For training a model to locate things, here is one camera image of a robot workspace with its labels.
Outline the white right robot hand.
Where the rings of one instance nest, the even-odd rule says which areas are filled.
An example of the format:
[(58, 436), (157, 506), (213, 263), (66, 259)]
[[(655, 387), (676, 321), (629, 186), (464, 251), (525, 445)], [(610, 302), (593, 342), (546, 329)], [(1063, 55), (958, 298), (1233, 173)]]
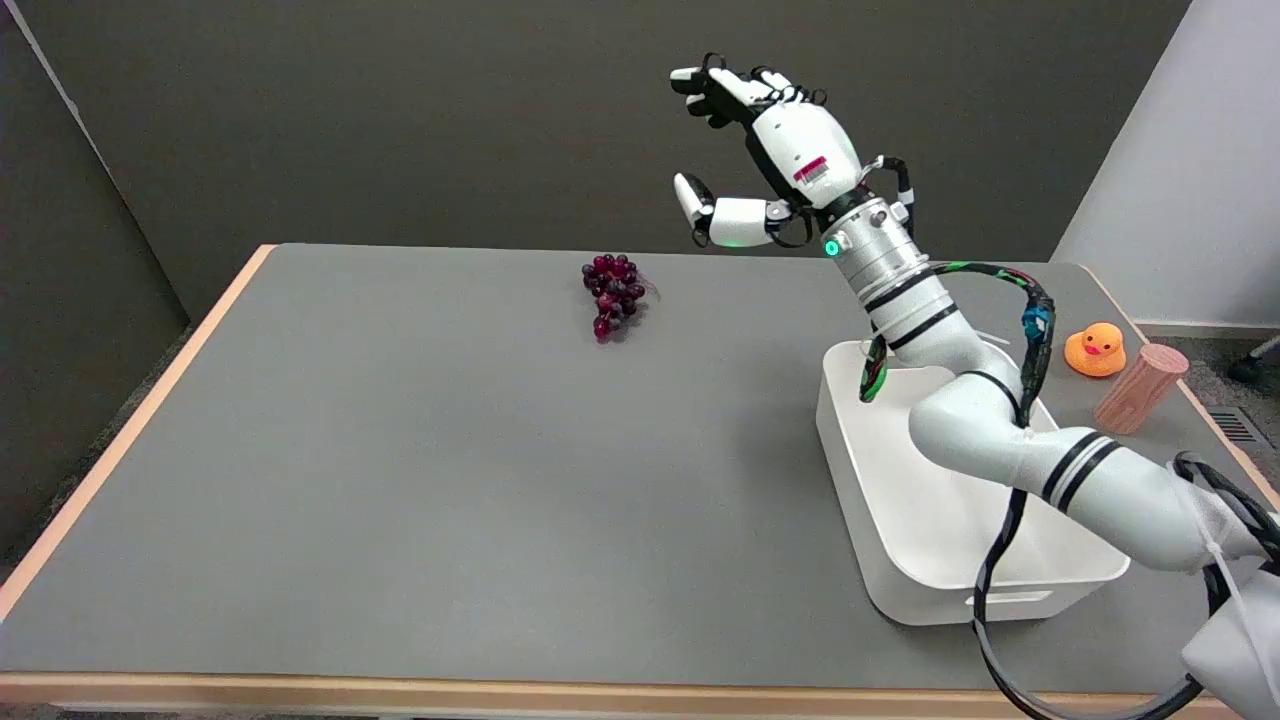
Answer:
[(823, 88), (796, 85), (765, 65), (736, 72), (718, 53), (672, 70), (669, 86), (710, 128), (742, 129), (748, 154), (774, 193), (728, 197), (694, 174), (676, 174), (675, 196), (696, 246), (800, 249), (829, 224), (829, 208), (858, 195), (864, 165), (826, 109)]

